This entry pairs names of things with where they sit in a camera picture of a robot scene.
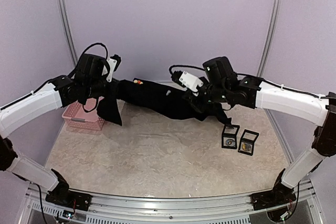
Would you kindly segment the black t-shirt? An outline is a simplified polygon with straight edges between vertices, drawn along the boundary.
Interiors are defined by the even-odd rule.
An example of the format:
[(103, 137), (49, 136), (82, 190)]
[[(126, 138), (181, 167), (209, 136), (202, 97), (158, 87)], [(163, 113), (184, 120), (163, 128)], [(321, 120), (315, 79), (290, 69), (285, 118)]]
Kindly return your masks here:
[(219, 103), (208, 104), (205, 113), (197, 113), (189, 103), (183, 99), (185, 91), (144, 80), (143, 84), (135, 84), (129, 80), (120, 80), (117, 99), (114, 101), (103, 98), (98, 103), (97, 115), (105, 121), (122, 125), (117, 100), (131, 105), (140, 106), (157, 112), (169, 119), (186, 120), (195, 118), (199, 121), (214, 116), (223, 124), (230, 124), (229, 118)]

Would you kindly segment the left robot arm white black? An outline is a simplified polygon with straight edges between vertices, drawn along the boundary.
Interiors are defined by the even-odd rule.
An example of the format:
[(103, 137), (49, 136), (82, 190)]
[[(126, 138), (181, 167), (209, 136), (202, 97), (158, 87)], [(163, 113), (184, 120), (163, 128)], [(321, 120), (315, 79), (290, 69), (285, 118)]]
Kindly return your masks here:
[(1, 108), (1, 170), (46, 189), (52, 200), (66, 206), (73, 193), (54, 169), (47, 170), (13, 148), (9, 135), (33, 119), (53, 110), (95, 99), (95, 107), (114, 94), (112, 75), (121, 63), (118, 55), (100, 57), (83, 53), (69, 75), (47, 80), (37, 90)]

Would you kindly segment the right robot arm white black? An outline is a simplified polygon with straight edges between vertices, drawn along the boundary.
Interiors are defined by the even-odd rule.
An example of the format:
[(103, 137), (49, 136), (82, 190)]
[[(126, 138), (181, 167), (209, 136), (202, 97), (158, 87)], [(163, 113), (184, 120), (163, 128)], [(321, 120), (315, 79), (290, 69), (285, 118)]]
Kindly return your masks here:
[(335, 93), (313, 94), (275, 84), (261, 77), (238, 79), (227, 57), (203, 63), (207, 77), (183, 71), (176, 83), (188, 89), (187, 99), (202, 111), (211, 103), (227, 103), (293, 115), (316, 125), (310, 147), (277, 177), (273, 188), (251, 195), (254, 209), (264, 209), (294, 201), (293, 189), (327, 157), (335, 155)]

